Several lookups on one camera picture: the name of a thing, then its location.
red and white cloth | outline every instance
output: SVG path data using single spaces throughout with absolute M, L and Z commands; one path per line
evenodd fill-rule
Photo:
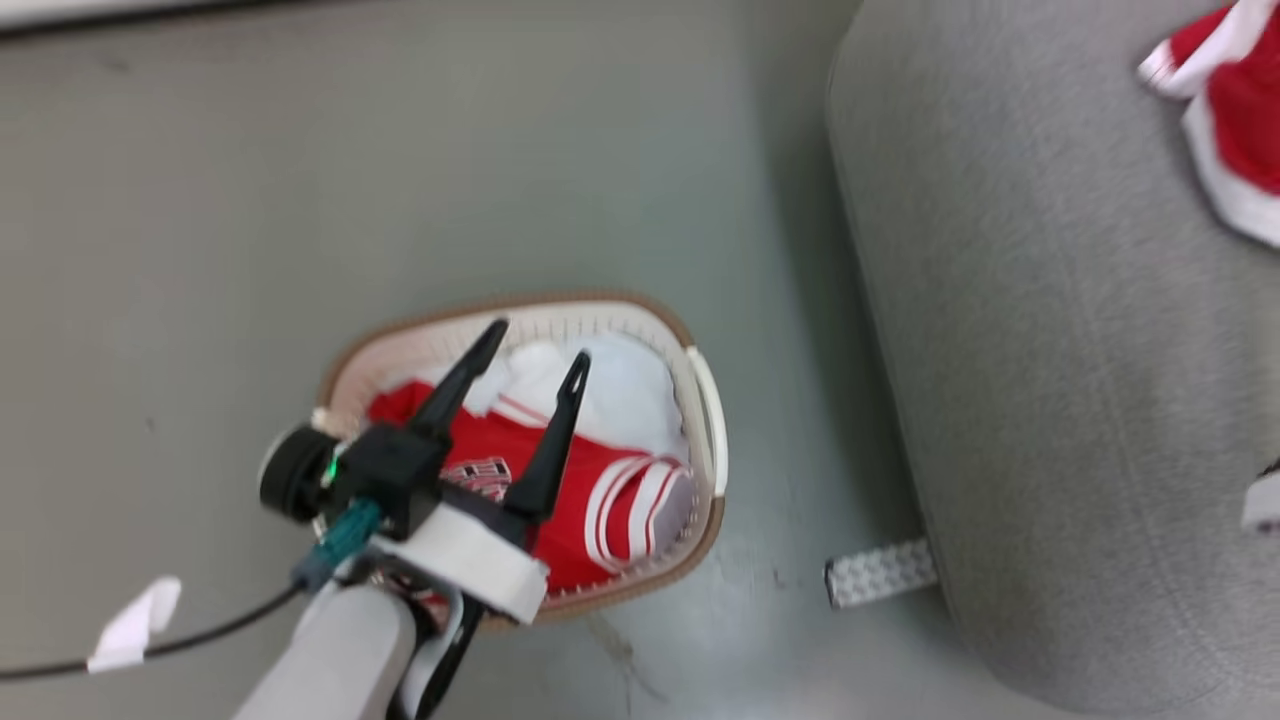
M 579 352 L 591 356 L 591 375 L 575 433 L 611 447 L 669 455 L 687 465 L 689 441 L 671 370 L 649 346 L 626 334 L 521 345 L 493 359 L 472 383 L 465 406 L 476 416 L 497 410 L 526 425 L 545 427 L 556 413 L 556 392 Z M 449 365 L 425 368 L 394 384 L 435 384 L 448 372 Z
M 1235 229 L 1280 247 L 1280 0 L 1240 0 L 1161 42 L 1139 67 L 1183 119 L 1201 181 Z
M 402 424 L 433 389 L 426 382 L 410 380 L 378 396 L 366 416 Z M 445 479 L 502 500 L 524 474 L 547 423 L 527 411 L 507 413 L 503 402 L 483 415 L 471 407 L 458 413 Z M 678 538 L 692 505 L 692 478 L 680 459 L 575 436 L 556 514 L 532 548 L 532 556 L 550 570 L 548 591 L 600 583 L 636 560 L 660 553 Z

green light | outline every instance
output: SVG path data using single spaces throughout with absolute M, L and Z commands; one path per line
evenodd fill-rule
M 338 477 L 338 459 L 334 457 L 329 461 L 329 466 L 325 468 L 324 478 L 320 479 L 320 487 L 326 488 L 333 484 L 333 479 Z

floor stain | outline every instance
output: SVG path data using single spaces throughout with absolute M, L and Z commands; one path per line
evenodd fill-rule
M 124 58 L 106 55 L 101 59 L 101 63 L 104 68 L 115 74 L 120 76 L 133 74 L 133 64 L 125 60 Z
M 636 665 L 636 650 L 627 641 L 626 635 L 618 632 L 603 615 L 589 615 L 586 618 L 586 630 L 600 646 L 600 650 L 609 656 L 613 666 L 617 667 L 625 682 L 623 693 L 627 707 L 627 717 L 631 717 L 631 685 L 637 685 L 646 696 L 667 705 L 671 700 L 649 682 L 645 674 Z

basket handle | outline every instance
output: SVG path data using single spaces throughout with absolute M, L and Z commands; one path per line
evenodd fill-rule
M 712 438 L 712 473 L 716 475 L 716 497 L 724 497 L 728 486 L 728 428 L 724 424 L 724 406 L 721 405 L 719 388 L 712 375 L 707 359 L 696 346 L 685 348 L 694 366 L 698 391 L 703 396 L 703 409 L 707 411 L 707 430 Z

white stripe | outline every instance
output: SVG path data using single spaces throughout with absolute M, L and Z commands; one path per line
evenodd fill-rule
M 604 469 L 599 479 L 595 480 L 595 487 L 591 488 L 591 495 L 586 498 L 586 516 L 582 519 L 582 542 L 586 546 L 586 556 L 591 559 L 591 562 L 595 562 L 609 573 L 621 573 L 622 568 L 611 562 L 600 550 L 600 536 L 596 532 L 596 525 L 600 520 L 600 506 L 604 505 L 604 496 L 608 495 L 618 475 L 626 473 L 632 465 L 648 461 L 649 457 L 644 456 L 614 460 Z
M 636 501 L 631 505 L 631 514 L 627 515 L 627 541 L 631 544 L 632 561 L 649 555 L 646 537 L 653 536 L 653 532 L 649 530 L 649 511 L 658 505 L 658 493 L 662 492 L 662 483 L 675 471 L 676 469 L 669 462 L 654 462 L 649 465 L 644 479 L 640 480 Z
M 609 492 L 604 496 L 604 505 L 600 507 L 600 518 L 595 521 L 595 537 L 600 543 L 600 555 L 603 555 L 611 562 L 617 564 L 620 568 L 625 568 L 628 562 L 622 557 L 616 557 L 609 550 L 609 512 L 613 510 L 613 502 L 622 495 L 622 489 L 627 487 L 627 483 L 644 469 L 649 462 L 653 462 L 653 457 L 643 457 L 640 462 L 632 464 L 626 471 L 618 474 L 613 479 L 613 486 Z
M 530 428 L 545 428 L 548 423 L 545 418 L 539 418 L 536 415 L 532 415 L 531 413 L 516 407 L 515 405 L 507 401 L 506 396 L 498 397 L 498 401 L 493 404 L 493 411 L 502 415 L 503 418 L 507 418 L 508 420 L 515 420 L 516 423 L 520 423 L 521 425 L 526 425 Z

